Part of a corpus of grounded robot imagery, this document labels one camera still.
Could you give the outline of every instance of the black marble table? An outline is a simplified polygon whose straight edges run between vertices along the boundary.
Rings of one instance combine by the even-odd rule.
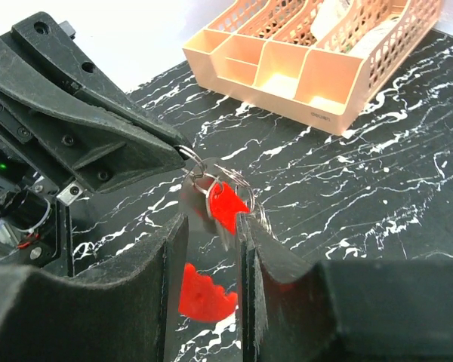
[[[201,89],[186,63],[132,97],[184,132],[200,156],[242,170],[279,240],[299,256],[453,258],[452,37],[429,33],[345,137]],[[182,179],[166,173],[74,204],[76,271],[161,227],[177,212]],[[234,290],[233,256],[217,238],[192,232],[187,258]],[[239,360],[235,316],[180,318],[177,331],[174,361]]]

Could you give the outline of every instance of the white item in basket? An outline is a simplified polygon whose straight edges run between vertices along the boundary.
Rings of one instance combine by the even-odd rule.
[[[394,26],[398,23],[398,18],[389,19],[375,28],[369,30],[356,45],[350,50],[349,55],[354,57],[369,57],[371,52],[381,43],[384,37],[393,30]],[[384,51],[387,51],[387,46],[384,45]]]
[[[324,38],[344,17],[351,0],[325,0],[312,22],[310,32],[317,40]]]

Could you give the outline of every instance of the plastic basket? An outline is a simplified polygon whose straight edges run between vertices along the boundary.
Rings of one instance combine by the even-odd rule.
[[[248,2],[236,2],[183,48],[197,82],[341,135],[433,27],[442,2],[353,0],[335,27],[314,39],[310,26],[322,1],[250,1],[254,11],[246,16]],[[394,17],[372,51],[350,55],[366,33]]]

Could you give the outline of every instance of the red plastic piece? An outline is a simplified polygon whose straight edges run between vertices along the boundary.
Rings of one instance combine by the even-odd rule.
[[[227,183],[216,183],[208,198],[211,217],[233,235],[235,234],[236,214],[249,213],[250,209]]]
[[[219,322],[231,315],[236,308],[238,296],[214,285],[211,277],[199,274],[192,264],[184,267],[178,311],[200,322]]]

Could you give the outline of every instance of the white wall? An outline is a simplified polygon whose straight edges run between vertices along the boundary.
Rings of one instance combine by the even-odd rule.
[[[76,43],[120,88],[129,91],[184,60],[182,45],[233,0],[4,0],[0,35],[37,11],[68,20]],[[453,33],[453,0],[439,28]]]

